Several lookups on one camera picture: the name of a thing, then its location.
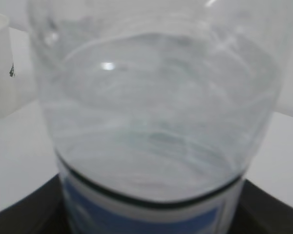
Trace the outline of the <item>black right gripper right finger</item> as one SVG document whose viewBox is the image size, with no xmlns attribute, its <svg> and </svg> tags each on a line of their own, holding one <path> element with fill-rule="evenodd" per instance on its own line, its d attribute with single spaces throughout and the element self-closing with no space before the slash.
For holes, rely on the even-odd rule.
<svg viewBox="0 0 293 234">
<path fill-rule="evenodd" d="M 247 180 L 230 234 L 293 234 L 293 208 Z"/>
</svg>

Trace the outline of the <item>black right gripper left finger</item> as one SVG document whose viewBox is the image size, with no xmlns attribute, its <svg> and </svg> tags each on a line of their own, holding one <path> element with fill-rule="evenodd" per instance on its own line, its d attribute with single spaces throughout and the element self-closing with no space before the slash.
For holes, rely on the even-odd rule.
<svg viewBox="0 0 293 234">
<path fill-rule="evenodd" d="M 58 175 L 0 212 L 0 234 L 69 234 Z"/>
</svg>

